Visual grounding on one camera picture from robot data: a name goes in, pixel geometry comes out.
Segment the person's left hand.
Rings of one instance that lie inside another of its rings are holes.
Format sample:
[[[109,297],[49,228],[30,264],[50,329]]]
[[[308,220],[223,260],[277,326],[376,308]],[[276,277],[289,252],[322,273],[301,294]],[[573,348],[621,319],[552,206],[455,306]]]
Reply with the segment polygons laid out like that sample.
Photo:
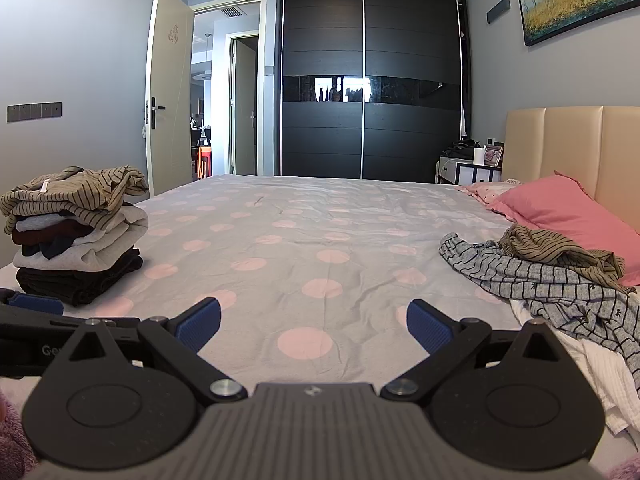
[[[6,434],[10,430],[11,410],[11,402],[0,392],[0,431],[2,434]]]

